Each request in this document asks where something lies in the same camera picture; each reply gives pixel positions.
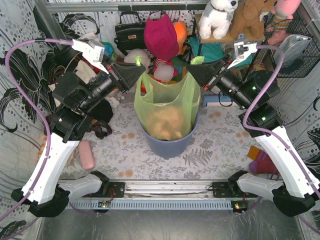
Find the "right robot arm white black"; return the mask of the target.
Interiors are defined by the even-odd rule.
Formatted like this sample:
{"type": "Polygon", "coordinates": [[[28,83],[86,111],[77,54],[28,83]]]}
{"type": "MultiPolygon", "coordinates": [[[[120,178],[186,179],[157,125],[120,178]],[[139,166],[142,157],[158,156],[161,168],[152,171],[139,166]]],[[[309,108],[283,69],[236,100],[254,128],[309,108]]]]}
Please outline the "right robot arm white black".
{"type": "Polygon", "coordinates": [[[265,150],[282,177],[282,181],[268,180],[246,171],[234,174],[237,187],[272,201],[284,215],[294,217],[309,211],[320,199],[320,181],[307,168],[293,147],[285,127],[267,101],[277,92],[275,83],[282,62],[273,72],[254,72],[242,82],[232,71],[227,59],[203,64],[190,64],[187,70],[200,87],[218,87],[240,109],[238,117],[243,128],[265,150]]]}

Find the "green trash bag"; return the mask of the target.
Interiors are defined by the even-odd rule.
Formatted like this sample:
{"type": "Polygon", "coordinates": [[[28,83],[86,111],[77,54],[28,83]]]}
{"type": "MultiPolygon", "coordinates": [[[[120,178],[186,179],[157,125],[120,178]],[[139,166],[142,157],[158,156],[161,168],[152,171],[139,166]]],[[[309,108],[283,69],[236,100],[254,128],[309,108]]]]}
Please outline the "green trash bag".
{"type": "Polygon", "coordinates": [[[142,95],[140,95],[135,91],[134,109],[142,127],[145,130],[148,117],[155,110],[168,106],[182,108],[184,112],[184,119],[189,123],[189,130],[185,135],[187,136],[191,132],[193,124],[195,123],[200,100],[201,88],[194,77],[189,72],[187,72],[184,76],[183,87],[177,95],[154,96],[153,93],[143,93],[142,95]]]}

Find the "blue trash bin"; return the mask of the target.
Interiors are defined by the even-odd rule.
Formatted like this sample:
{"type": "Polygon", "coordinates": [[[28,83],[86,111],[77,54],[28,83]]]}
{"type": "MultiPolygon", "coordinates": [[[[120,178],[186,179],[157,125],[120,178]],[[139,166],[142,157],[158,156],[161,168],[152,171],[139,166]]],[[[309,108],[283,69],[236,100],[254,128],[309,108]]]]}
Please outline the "blue trash bin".
{"type": "Polygon", "coordinates": [[[170,159],[170,158],[175,158],[181,155],[187,149],[189,143],[191,142],[193,133],[197,129],[198,122],[199,122],[199,114],[196,115],[195,122],[192,126],[191,132],[185,137],[178,140],[173,140],[173,141],[156,139],[150,136],[145,131],[145,129],[143,128],[140,122],[139,122],[139,125],[146,137],[147,144],[149,148],[152,150],[152,152],[164,159],[170,159]]]}

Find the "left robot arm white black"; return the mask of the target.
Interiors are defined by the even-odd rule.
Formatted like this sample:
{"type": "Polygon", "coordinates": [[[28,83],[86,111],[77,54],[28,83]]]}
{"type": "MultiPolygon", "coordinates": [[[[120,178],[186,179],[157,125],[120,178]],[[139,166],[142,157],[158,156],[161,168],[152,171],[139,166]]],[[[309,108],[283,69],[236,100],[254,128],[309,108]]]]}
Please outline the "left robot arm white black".
{"type": "Polygon", "coordinates": [[[113,111],[107,95],[115,89],[130,90],[144,71],[143,66],[105,59],[98,75],[88,82],[70,71],[61,74],[52,93],[60,104],[46,131],[45,149],[27,183],[11,197],[28,205],[34,216],[52,218],[77,198],[112,196],[109,178],[97,170],[70,182],[59,183],[59,178],[86,132],[95,131],[99,138],[111,134],[113,111]]]}

